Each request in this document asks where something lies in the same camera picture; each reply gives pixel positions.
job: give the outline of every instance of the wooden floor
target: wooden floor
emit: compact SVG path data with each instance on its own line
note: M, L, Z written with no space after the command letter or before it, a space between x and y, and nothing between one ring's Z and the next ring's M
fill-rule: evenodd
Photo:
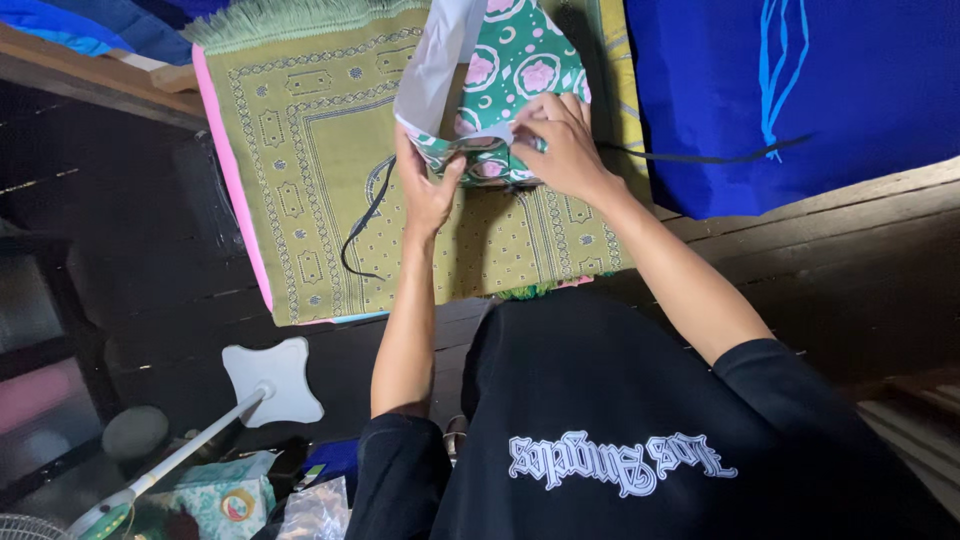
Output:
M74 240L70 270L125 405L159 406L174 433L201 429L235 404L223 347L305 335L326 417L248 430L243 444L359 433L385 319L276 328L247 257L217 244L202 204L215 176L192 132L9 84L0 94L10 96L0 105L0 189L40 180L0 195L0 216ZM759 217L658 215L780 339L850 384L960 363L958 179L951 160ZM662 319L634 271L586 286ZM438 307L431 416L440 424L459 412L463 358L486 306Z

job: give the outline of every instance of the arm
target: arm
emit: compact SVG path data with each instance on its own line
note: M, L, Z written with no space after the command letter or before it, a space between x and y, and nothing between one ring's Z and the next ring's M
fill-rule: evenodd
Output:
M407 224L403 231L396 301L373 365L371 417L385 412L426 416L433 386L433 249L437 230L450 215L453 193L466 160L447 166L433 185L422 158L397 124L396 171L403 187Z
M511 149L547 185L600 210L674 328L708 364L740 343L772 338L733 285L647 211L622 178L604 167L588 126L589 107L576 96L544 92L517 115L515 130L542 137L546 153L522 142Z

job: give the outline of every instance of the prayer mat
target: prayer mat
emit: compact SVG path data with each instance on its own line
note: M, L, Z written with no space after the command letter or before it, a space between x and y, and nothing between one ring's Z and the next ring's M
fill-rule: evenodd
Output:
M620 3L540 3L583 59L594 137L642 151ZM211 130L215 139L222 134L217 150L231 201L278 326L393 304L405 221L398 177L347 249L352 268L385 281L348 272L340 250L385 181L393 100L426 16L427 3L413 0L238 0L186 30L204 48L195 64ZM204 82L212 88L204 91ZM607 152L609 167L648 202L644 160ZM543 186L471 187L457 190L433 267L443 304L633 263L581 201Z

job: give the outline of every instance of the hand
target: hand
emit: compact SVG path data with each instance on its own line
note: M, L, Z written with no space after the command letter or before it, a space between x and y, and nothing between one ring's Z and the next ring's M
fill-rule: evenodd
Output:
M407 207L405 231L417 237L432 238L450 216L453 193L464 173L467 159L463 156L454 158L446 166L444 179L439 184L433 184L426 177L426 163L399 122L394 128L394 144L396 172L400 175L403 200Z
M515 133L537 135L547 143L545 153L516 141L510 150L543 182L565 195L600 206L626 193L623 179L604 167L590 136L590 107L573 93L544 92L517 113Z

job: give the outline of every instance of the person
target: person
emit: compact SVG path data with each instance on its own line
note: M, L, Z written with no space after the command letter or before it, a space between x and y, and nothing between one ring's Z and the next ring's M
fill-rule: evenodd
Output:
M904 463L604 167L589 125L573 94L546 92L514 124L546 151L511 150L549 187L602 213L699 357L636 310L586 291L504 303L468 353L469 431L451 468L425 418L431 265L465 161L431 184L397 126L402 265L347 539L960 538Z

